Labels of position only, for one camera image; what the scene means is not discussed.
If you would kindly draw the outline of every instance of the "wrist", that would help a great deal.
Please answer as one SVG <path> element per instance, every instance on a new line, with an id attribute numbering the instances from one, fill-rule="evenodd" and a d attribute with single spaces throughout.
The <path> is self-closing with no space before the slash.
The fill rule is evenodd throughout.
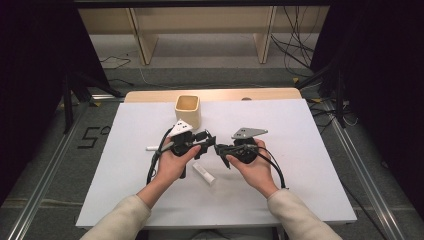
<path id="1" fill-rule="evenodd" d="M 274 183 L 270 184 L 264 184 L 260 186 L 258 191 L 266 198 L 268 199 L 272 194 L 274 194 L 276 191 L 278 191 L 278 187 Z"/>

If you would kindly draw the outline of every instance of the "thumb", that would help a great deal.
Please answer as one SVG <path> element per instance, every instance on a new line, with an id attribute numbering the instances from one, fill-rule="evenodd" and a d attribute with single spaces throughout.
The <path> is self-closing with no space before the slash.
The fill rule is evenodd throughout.
<path id="1" fill-rule="evenodd" d="M 236 157 L 232 156 L 232 155 L 227 155 L 225 156 L 227 158 L 227 160 L 231 163 L 231 165 L 233 165 L 235 168 L 237 168 L 240 171 L 240 168 L 243 168 L 243 163 L 240 162 L 240 160 L 238 160 Z"/>
<path id="2" fill-rule="evenodd" d="M 200 145 L 194 146 L 188 150 L 188 152 L 181 156 L 181 158 L 184 159 L 184 161 L 189 162 L 191 159 L 193 159 L 197 153 L 200 150 Z"/>

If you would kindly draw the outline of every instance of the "beige sleeve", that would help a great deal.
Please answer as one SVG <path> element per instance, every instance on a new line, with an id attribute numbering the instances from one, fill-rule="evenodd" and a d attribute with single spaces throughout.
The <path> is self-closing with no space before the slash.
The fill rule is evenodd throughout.
<path id="1" fill-rule="evenodd" d="M 268 198 L 268 208 L 281 221 L 291 240 L 341 239 L 288 189 L 272 194 Z"/>
<path id="2" fill-rule="evenodd" d="M 81 239 L 131 239 L 150 217 L 150 209 L 136 195 L 124 198 Z"/>

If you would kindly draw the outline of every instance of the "person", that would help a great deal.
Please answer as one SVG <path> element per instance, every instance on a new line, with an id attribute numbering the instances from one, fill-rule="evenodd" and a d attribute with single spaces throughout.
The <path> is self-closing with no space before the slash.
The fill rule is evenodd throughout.
<path id="1" fill-rule="evenodd" d="M 255 142 L 265 148 L 262 140 L 255 139 Z M 160 196 L 179 178 L 184 166 L 199 150 L 200 146 L 193 147 L 181 157 L 171 151 L 162 153 L 155 178 L 137 194 L 119 202 L 82 239 L 135 239 Z M 265 150 L 260 149 L 259 152 L 269 158 Z M 278 189 L 272 179 L 270 164 L 261 157 L 250 164 L 244 164 L 231 155 L 226 158 L 240 171 L 246 182 L 267 199 L 270 212 L 281 221 L 290 239 L 341 239 L 295 194 L 288 189 Z"/>

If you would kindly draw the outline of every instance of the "black handheld controller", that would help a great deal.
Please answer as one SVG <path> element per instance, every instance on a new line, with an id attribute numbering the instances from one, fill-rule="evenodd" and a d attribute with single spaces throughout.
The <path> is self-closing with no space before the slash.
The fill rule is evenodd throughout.
<path id="1" fill-rule="evenodd" d="M 201 148 L 199 152 L 194 157 L 195 160 L 199 159 L 200 156 L 208 151 L 210 146 L 214 146 L 216 143 L 216 137 L 205 130 L 203 132 L 193 134 L 191 131 L 184 132 L 182 134 L 175 135 L 171 137 L 171 141 L 174 142 L 174 145 L 171 147 L 171 151 L 174 155 L 181 157 L 186 154 L 192 147 L 200 145 Z M 186 177 L 186 167 L 181 174 L 180 178 Z"/>
<path id="2" fill-rule="evenodd" d="M 234 145 L 215 145 L 216 154 L 219 155 L 227 168 L 230 168 L 226 155 L 232 155 L 240 162 L 249 164 L 256 159 L 258 146 L 253 138 L 236 139 Z"/>

